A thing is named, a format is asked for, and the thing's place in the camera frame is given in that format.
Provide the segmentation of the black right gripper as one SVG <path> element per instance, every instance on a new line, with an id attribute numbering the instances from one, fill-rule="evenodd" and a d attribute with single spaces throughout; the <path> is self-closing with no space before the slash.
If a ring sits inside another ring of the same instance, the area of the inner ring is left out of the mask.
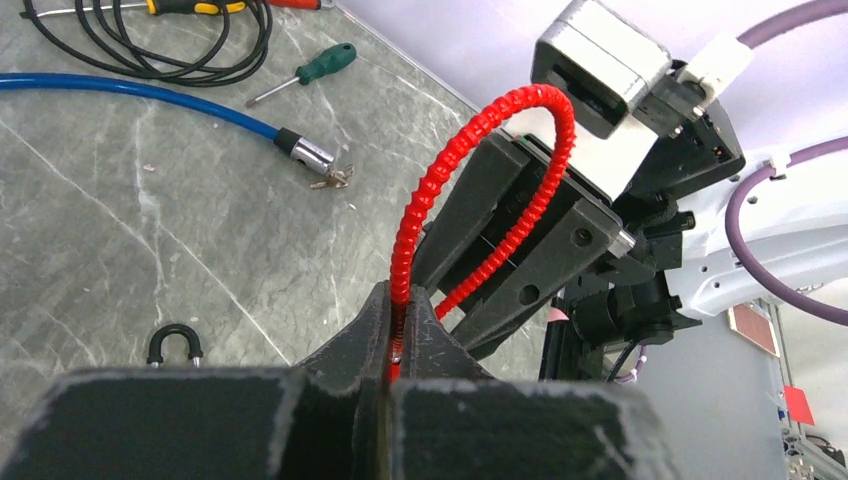
<path id="1" fill-rule="evenodd" d="M 648 149 L 617 197 L 601 192 L 585 168 L 566 170 L 541 218 L 452 330 L 466 350 L 503 343 L 558 290 L 582 344 L 664 343 L 692 325 L 665 277 L 680 267 L 683 234 L 696 224 L 678 202 L 738 173 L 742 149 L 719 104 L 674 137 L 657 138 L 645 127 L 637 137 Z M 438 290 L 527 163 L 501 131 L 481 141 L 424 229 L 414 285 Z"/>

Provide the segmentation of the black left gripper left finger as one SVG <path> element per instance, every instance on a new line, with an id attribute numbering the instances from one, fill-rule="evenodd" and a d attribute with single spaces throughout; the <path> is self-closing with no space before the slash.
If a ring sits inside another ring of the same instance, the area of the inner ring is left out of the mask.
<path id="1" fill-rule="evenodd" d="M 97 368 L 60 377 L 5 479 L 384 479 L 390 302 L 292 367 Z"/>

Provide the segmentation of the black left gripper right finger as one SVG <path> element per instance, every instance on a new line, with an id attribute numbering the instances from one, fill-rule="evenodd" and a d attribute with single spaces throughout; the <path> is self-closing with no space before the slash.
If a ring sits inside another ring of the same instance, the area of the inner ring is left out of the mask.
<path id="1" fill-rule="evenodd" d="M 675 479 L 679 469 L 645 395 L 604 382 L 491 378 L 415 288 L 392 385 L 392 475 Z"/>

